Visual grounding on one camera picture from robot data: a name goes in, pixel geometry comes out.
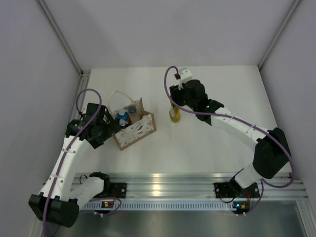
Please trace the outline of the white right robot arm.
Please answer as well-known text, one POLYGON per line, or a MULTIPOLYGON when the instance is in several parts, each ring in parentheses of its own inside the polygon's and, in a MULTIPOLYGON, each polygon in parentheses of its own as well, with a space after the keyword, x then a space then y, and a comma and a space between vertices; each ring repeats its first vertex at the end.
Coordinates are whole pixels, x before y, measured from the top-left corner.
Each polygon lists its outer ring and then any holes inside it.
POLYGON ((199 120, 227 132, 254 152, 253 162, 229 181, 233 195, 241 196, 252 184, 262 179, 272 179, 290 162, 290 150, 281 129, 268 130, 242 120, 222 103, 208 98, 199 80, 192 79, 181 86, 173 85, 169 91, 176 108, 189 107, 199 120))

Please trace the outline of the yellow liquid bottle red cap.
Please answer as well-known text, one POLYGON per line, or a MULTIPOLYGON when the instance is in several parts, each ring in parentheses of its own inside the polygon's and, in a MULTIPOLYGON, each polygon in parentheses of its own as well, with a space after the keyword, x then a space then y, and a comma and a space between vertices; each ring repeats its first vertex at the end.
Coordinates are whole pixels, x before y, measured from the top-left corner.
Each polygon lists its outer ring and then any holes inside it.
POLYGON ((169 116, 173 123, 177 123, 180 121, 180 118, 181 118, 180 109, 176 107, 173 103, 171 103, 171 106, 170 106, 169 116))

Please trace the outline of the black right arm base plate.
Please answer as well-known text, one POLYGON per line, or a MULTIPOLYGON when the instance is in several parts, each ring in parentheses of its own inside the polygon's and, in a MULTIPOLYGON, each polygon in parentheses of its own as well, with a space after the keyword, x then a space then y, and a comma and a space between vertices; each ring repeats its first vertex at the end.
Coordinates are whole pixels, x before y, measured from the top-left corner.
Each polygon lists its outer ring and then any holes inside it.
POLYGON ((243 189, 231 182, 217 182, 214 183, 214 191, 216 198, 258 198, 260 196, 257 183, 243 189))

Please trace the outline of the canvas and burlap tote bag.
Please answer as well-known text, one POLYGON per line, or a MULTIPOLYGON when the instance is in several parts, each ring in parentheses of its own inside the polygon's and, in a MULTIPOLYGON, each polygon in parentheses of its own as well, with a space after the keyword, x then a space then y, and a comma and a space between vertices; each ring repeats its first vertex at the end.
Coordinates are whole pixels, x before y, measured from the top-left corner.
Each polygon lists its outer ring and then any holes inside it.
POLYGON ((133 100, 128 94, 122 91, 115 90, 111 93, 108 100, 109 112, 114 117, 114 119, 117 121, 118 124, 119 124, 118 111, 123 110, 123 109, 127 111, 127 108, 130 105, 136 105, 141 109, 141 113, 142 113, 141 119, 135 124, 132 124, 129 118, 128 120, 129 126, 125 129, 121 128, 121 131, 119 131, 116 135, 114 135, 114 140, 117 143, 120 150, 124 150, 130 147, 134 143, 140 141, 141 139, 145 138, 146 136, 152 134, 153 132, 157 130, 155 116, 153 113, 150 113, 144 109, 142 98, 138 100, 133 100), (124 95, 127 99, 129 99, 130 103, 120 109, 112 110, 110 107, 110 103, 111 103, 112 97, 116 93, 124 95))

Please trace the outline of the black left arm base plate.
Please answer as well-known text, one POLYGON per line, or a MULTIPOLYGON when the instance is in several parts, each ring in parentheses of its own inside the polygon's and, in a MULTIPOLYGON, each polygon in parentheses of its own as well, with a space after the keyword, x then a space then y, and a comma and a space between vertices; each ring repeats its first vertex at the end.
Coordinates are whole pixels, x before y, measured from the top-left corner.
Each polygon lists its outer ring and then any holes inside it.
POLYGON ((126 183, 111 183, 110 197, 126 198, 127 184, 126 183))

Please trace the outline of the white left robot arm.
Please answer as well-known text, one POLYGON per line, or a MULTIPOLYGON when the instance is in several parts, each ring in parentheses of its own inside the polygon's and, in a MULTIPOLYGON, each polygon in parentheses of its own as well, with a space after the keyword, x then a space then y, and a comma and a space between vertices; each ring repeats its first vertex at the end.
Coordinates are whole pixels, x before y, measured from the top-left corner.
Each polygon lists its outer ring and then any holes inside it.
POLYGON ((108 174, 93 172, 83 184, 72 188, 76 169, 88 151, 102 146, 120 131, 120 126, 104 105, 89 103, 80 119, 68 125, 60 156, 39 194, 31 195, 29 206, 36 217, 63 227, 72 227, 79 211, 92 199, 114 200, 126 197, 126 183, 113 183, 108 174))

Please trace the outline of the clear square bottle dark cap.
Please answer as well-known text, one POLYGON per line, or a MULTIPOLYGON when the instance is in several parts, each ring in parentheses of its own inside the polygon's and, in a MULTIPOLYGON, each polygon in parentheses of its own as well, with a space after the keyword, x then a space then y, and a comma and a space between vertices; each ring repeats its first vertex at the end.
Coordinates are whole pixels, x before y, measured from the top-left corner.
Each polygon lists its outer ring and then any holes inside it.
POLYGON ((136 122, 138 122, 141 119, 141 109, 136 106, 136 105, 130 105, 127 108, 128 114, 129 114, 129 118, 131 120, 132 124, 135 124, 136 122))

